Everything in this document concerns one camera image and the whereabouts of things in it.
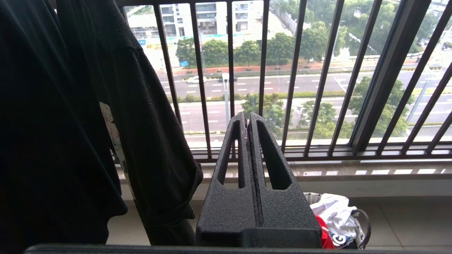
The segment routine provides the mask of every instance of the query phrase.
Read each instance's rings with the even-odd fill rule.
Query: black t-shirt
[[[151,244],[194,243],[152,232],[194,218],[188,202],[202,172],[142,47],[113,0],[56,4],[79,83],[94,88]]]
[[[73,78],[55,11],[0,0],[0,253],[105,243],[127,212],[93,93]]]

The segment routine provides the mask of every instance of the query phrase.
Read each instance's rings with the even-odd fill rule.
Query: textured black plastic
[[[239,189],[223,186],[232,142],[238,140]],[[196,245],[241,246],[241,232],[256,227],[250,156],[243,114],[231,118],[196,227]]]
[[[223,186],[232,142],[238,140],[239,189]],[[262,148],[273,189],[266,186]],[[203,246],[321,248],[321,229],[262,117],[242,113],[228,125],[198,220]]]

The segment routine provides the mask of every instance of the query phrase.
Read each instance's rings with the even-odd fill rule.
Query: building
[[[226,2],[197,3],[197,19],[199,33],[212,37],[227,34]],[[263,1],[240,1],[233,3],[232,23],[234,34],[251,34],[253,23],[260,22]],[[189,4],[160,5],[165,35],[168,40],[180,37],[192,37],[193,28]],[[151,6],[142,5],[127,12],[129,25],[137,39],[158,37],[157,23]]]

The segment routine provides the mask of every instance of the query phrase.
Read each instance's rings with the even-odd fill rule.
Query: red clothing
[[[328,227],[326,226],[326,223],[318,215],[316,215],[315,218],[317,219],[320,227],[322,228],[322,238],[321,238],[322,248],[335,249],[333,241],[331,240],[330,235],[328,233]]]

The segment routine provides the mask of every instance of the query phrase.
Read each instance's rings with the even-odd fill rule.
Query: tree
[[[279,68],[281,59],[288,59],[293,56],[295,42],[293,37],[285,33],[276,33],[275,37],[267,42],[267,58],[276,60]]]
[[[361,82],[355,86],[355,91],[353,92],[354,96],[350,100],[350,104],[348,108],[352,111],[354,115],[358,115],[361,112],[361,107],[364,102],[364,97],[366,96],[367,90],[369,88],[371,79],[367,76],[363,77]],[[394,87],[392,88],[391,93],[389,94],[389,98],[386,101],[385,107],[381,113],[380,119],[378,120],[377,125],[375,126],[375,130],[373,132],[372,137],[382,137],[386,129],[389,125],[389,122],[396,111],[397,106],[399,105],[400,100],[402,99],[403,93],[405,89],[403,89],[403,83],[400,80],[396,80],[394,83]],[[408,104],[413,103],[414,99],[411,96],[408,100]],[[406,122],[406,115],[408,113],[408,108],[405,107],[402,115],[399,118],[399,121],[395,125],[395,128],[392,132],[392,136],[403,136],[406,132],[406,128],[408,126]]]
[[[302,106],[298,107],[298,110],[302,110],[301,118],[298,121],[298,128],[309,126],[312,120],[314,112],[314,101],[310,100],[305,102]],[[334,118],[336,110],[333,108],[332,103],[321,103],[319,114],[317,115],[317,123],[314,129],[314,139],[329,139],[333,137],[334,130],[336,128],[337,121]],[[352,135],[353,126],[349,122],[343,122],[341,131],[339,132],[339,138],[350,138]]]
[[[180,39],[177,42],[176,57],[179,62],[187,62],[188,69],[190,70],[190,65],[196,65],[196,54],[194,47],[193,38]]]
[[[271,1],[270,4],[272,8],[279,10],[279,12],[290,14],[292,19],[298,18],[300,0],[276,0]]]
[[[345,47],[345,40],[347,37],[347,27],[342,26],[339,28],[339,32],[336,37],[336,44],[334,45],[334,56],[338,56],[340,54],[341,49]]]
[[[245,100],[246,102],[242,104],[243,114],[245,114],[246,119],[249,119],[251,112],[258,112],[259,94],[247,94]],[[279,100],[278,94],[265,94],[263,116],[273,135],[281,135],[281,129],[284,127],[285,115],[284,102]]]
[[[205,62],[208,65],[218,66],[218,70],[220,64],[228,61],[227,42],[212,39],[204,43],[202,50],[204,50]]]
[[[244,41],[234,50],[234,53],[238,62],[248,62],[248,68],[250,68],[250,61],[258,61],[261,55],[256,41]]]
[[[325,27],[325,23],[317,21],[312,23],[311,28],[307,28],[303,31],[301,36],[300,56],[302,56],[309,65],[309,61],[314,60],[321,61],[325,55],[326,46],[328,44],[328,33]]]
[[[350,100],[348,108],[352,111],[352,114],[359,115],[361,112],[361,107],[364,102],[364,97],[366,96],[367,90],[370,84],[370,78],[365,76],[360,83],[357,83],[355,90],[353,92],[353,97]],[[403,96],[405,90],[403,89],[403,83],[397,80],[394,83],[394,87],[386,101],[385,107],[381,113],[381,116],[375,126],[375,130],[372,137],[382,137],[389,122],[396,111],[396,108]],[[414,99],[411,97],[408,100],[408,104],[413,103]],[[314,111],[314,101],[307,101],[302,106],[298,107],[298,110],[302,110],[301,118],[298,121],[298,127],[309,126],[312,120]],[[403,136],[407,129],[406,115],[408,114],[408,108],[405,107],[399,121],[395,125],[394,131],[391,136]],[[317,122],[314,129],[314,139],[330,139],[333,137],[334,130],[336,128],[337,120],[334,117],[336,115],[336,110],[333,109],[333,104],[323,102],[320,104],[319,113],[317,115]],[[343,121],[341,130],[339,132],[339,138],[350,138],[352,135],[352,130],[355,122]]]
[[[438,21],[439,16],[436,16],[434,12],[427,12],[416,34],[417,41],[430,38]]]

